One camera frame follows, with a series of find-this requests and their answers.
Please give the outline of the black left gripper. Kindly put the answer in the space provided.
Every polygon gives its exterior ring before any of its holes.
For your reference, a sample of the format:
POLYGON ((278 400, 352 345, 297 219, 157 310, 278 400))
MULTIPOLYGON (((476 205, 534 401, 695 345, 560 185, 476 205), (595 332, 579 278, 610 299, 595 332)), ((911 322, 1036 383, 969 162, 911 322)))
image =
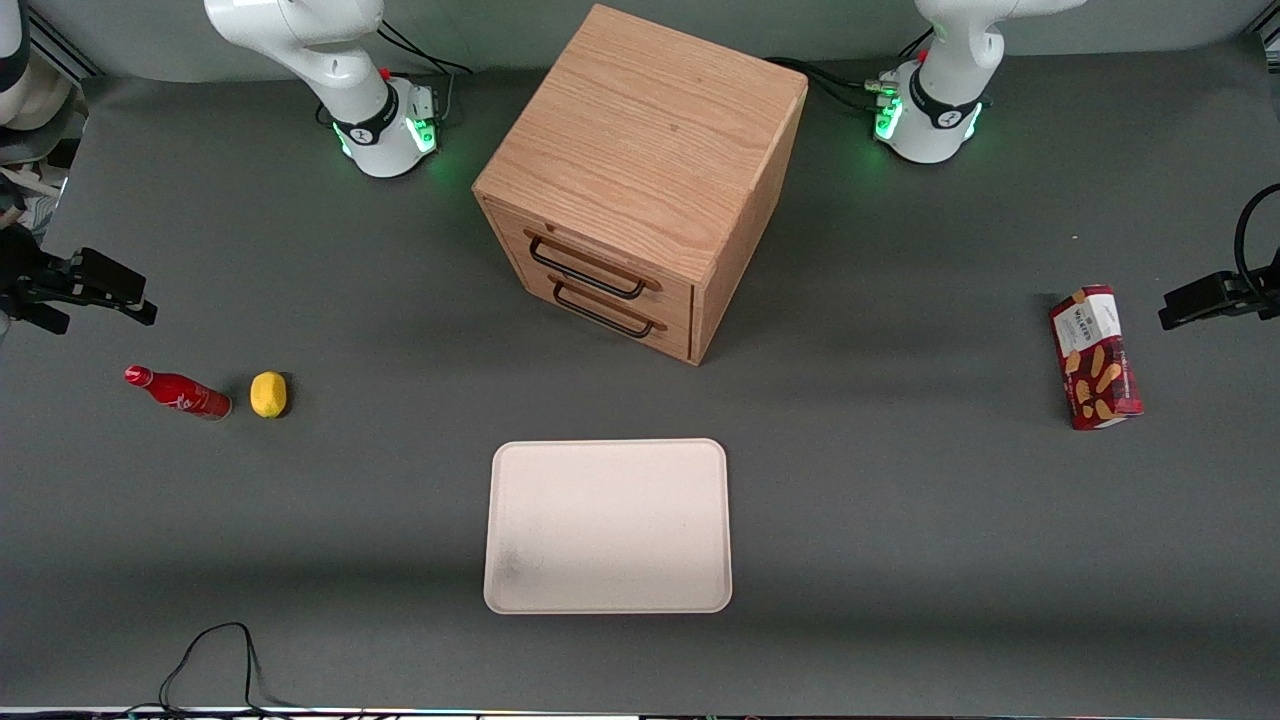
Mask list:
POLYGON ((1243 315, 1245 290, 1261 320, 1279 318, 1279 269, 1257 268, 1243 278, 1244 283, 1235 272, 1215 272, 1167 292, 1158 311, 1161 327, 1174 331, 1193 322, 1243 315))

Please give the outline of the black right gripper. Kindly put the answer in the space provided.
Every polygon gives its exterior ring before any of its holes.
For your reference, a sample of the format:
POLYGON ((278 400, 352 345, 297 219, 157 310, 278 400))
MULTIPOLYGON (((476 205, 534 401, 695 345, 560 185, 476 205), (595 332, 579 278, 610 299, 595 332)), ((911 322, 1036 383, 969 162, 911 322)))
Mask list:
MULTIPOLYGON (((67 299, 82 306, 116 310, 142 325, 154 325, 157 306, 145 297, 146 278, 93 249, 81 249, 68 261, 45 252, 23 225, 1 229, 3 296, 67 299)), ((3 313, 51 334, 65 334, 70 318, 46 304, 1 299, 3 313)))

